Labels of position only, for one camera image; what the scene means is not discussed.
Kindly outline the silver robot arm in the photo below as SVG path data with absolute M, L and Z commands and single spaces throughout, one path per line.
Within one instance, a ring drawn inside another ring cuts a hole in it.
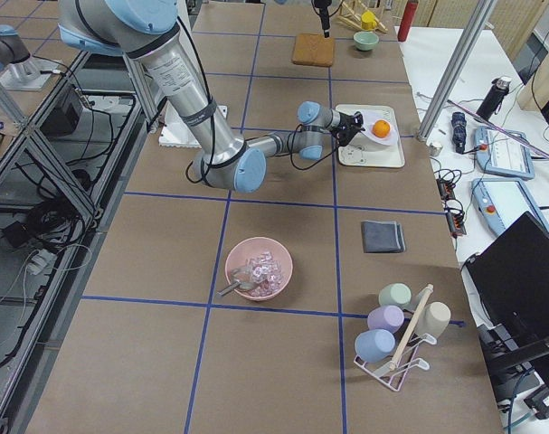
M 62 41 L 80 51 L 127 56 L 140 63 L 185 123 L 201 151 L 194 181 L 240 193 L 258 190 L 272 156 L 298 154 L 317 161 L 330 134 L 346 146 L 364 129 L 364 117 L 305 101 L 298 128 L 250 140 L 235 133 L 213 98 L 200 61 L 179 41 L 184 30 L 174 1 L 60 1 Z

